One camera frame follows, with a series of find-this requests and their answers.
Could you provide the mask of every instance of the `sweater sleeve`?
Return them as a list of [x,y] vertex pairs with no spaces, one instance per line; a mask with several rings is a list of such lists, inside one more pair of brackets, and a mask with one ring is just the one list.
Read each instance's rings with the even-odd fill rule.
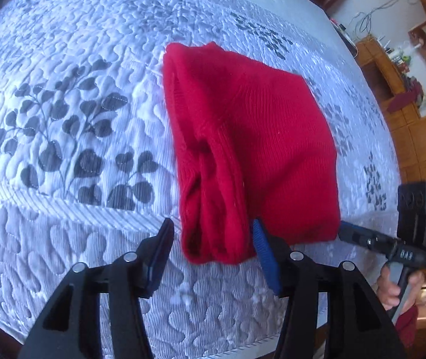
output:
[[411,309],[403,313],[396,322],[396,330],[399,333],[399,338],[406,348],[413,345],[417,320],[418,307],[412,306]]

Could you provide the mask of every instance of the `blue gripper pad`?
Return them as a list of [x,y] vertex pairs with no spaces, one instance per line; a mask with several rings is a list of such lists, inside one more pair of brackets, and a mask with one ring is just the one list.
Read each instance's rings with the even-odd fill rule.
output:
[[256,253],[258,254],[259,263],[262,266],[266,283],[273,293],[279,295],[282,291],[280,266],[276,262],[267,235],[263,230],[262,223],[258,219],[253,220],[252,236],[253,247],[255,247]]

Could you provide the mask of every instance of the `gray handle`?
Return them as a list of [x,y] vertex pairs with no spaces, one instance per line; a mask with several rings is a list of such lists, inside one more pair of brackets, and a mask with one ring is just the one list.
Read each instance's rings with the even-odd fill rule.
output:
[[411,272],[414,270],[410,267],[405,267],[402,263],[398,262],[387,262],[386,265],[391,271],[389,276],[390,282],[397,284],[401,289],[401,293],[399,294],[399,305],[392,308],[391,310],[388,310],[388,315],[391,317],[391,321],[393,324],[396,324],[399,315],[401,314],[401,310],[410,296],[412,287],[408,283],[408,278],[410,277]]

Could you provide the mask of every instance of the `mattress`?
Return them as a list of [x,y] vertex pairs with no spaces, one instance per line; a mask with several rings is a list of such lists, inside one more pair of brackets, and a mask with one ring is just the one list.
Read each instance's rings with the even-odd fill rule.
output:
[[[302,75],[335,140],[342,218],[392,235],[396,154],[338,39],[326,45],[249,0],[8,3],[0,11],[0,327],[24,341],[74,263],[111,263],[171,217],[176,233],[163,281],[141,302],[156,357],[273,349],[286,302],[267,288],[257,259],[193,266],[181,252],[162,57],[169,42],[216,42]],[[370,283],[384,262],[338,239],[294,248],[319,263],[352,260]],[[321,296],[319,325],[326,309]],[[104,296],[100,312],[104,355],[112,358]]]

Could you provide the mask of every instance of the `silver screw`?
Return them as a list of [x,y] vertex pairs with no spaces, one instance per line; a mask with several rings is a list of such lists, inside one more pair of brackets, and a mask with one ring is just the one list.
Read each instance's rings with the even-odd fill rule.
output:
[[125,260],[125,262],[134,262],[134,261],[136,261],[137,258],[138,258],[138,255],[136,253],[134,253],[133,251],[127,252],[123,256],[123,259]]
[[349,260],[347,260],[346,262],[343,262],[343,268],[348,271],[353,271],[356,268],[356,266],[354,265],[353,262],[350,262]]
[[303,260],[303,258],[304,258],[305,256],[301,253],[301,252],[299,252],[299,251],[293,251],[291,254],[290,254],[290,258],[292,259],[292,260]]
[[75,263],[75,265],[73,265],[72,270],[73,270],[74,273],[79,273],[79,272],[85,270],[85,267],[87,267],[87,265],[85,265],[85,263],[78,262],[78,263]]

